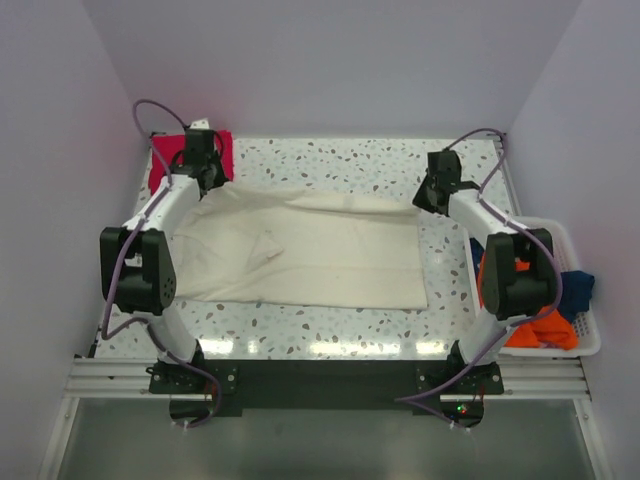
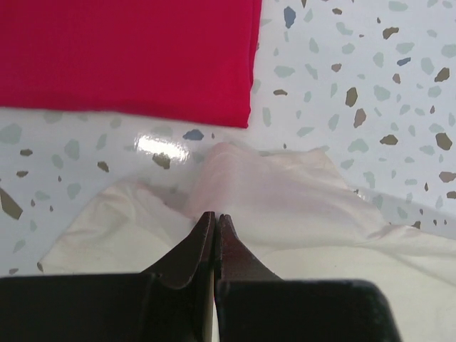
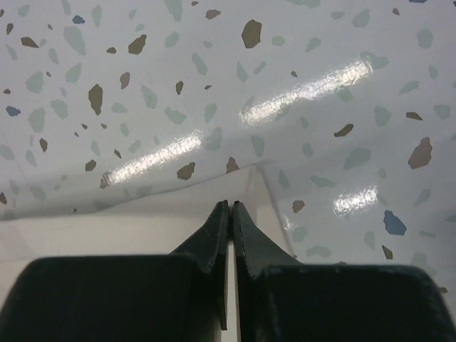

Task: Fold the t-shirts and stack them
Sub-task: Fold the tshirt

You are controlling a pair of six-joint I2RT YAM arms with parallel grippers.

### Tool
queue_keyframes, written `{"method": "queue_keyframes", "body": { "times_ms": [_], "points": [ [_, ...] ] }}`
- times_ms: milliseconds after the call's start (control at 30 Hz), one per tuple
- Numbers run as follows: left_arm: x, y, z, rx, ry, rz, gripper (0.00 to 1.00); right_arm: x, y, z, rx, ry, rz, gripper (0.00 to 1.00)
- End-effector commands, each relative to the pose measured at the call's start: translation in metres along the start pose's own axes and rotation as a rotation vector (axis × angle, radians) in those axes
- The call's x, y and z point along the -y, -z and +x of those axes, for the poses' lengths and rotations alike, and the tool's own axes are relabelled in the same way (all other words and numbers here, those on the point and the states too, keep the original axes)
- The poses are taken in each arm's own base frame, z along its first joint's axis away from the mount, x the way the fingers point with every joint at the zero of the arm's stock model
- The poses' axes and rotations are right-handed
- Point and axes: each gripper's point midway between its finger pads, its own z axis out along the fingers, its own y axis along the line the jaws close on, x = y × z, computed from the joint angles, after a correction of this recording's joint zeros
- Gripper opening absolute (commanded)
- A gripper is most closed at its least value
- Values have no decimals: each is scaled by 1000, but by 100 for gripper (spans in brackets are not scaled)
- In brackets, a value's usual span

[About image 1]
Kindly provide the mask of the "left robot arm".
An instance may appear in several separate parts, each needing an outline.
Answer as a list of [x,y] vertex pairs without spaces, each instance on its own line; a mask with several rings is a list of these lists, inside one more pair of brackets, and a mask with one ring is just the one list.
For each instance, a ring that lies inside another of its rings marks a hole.
[[178,282],[169,240],[188,211],[228,181],[223,154],[218,132],[187,128],[184,147],[147,203],[122,226],[105,228],[99,238],[106,302],[101,339],[110,340],[135,323],[143,325],[158,359],[175,364],[171,378],[185,392],[205,385],[207,368],[194,359],[199,343],[174,305]]

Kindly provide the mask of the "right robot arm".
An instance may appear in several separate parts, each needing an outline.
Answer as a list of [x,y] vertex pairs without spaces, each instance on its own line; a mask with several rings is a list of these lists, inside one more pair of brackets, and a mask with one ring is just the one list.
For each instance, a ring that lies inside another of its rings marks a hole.
[[445,369],[448,386],[469,392],[480,366],[493,363],[512,331],[556,309],[562,296],[551,233],[510,218],[487,201],[473,181],[462,179],[453,150],[427,154],[427,169],[413,205],[463,226],[484,250],[478,276],[482,307],[469,333],[455,341]]

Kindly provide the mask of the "cream white t shirt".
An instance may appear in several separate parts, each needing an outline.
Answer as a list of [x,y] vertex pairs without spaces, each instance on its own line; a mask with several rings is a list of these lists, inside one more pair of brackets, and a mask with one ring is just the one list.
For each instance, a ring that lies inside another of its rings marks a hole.
[[187,213],[171,249],[183,299],[399,310],[428,305],[418,211],[402,201],[232,183]]

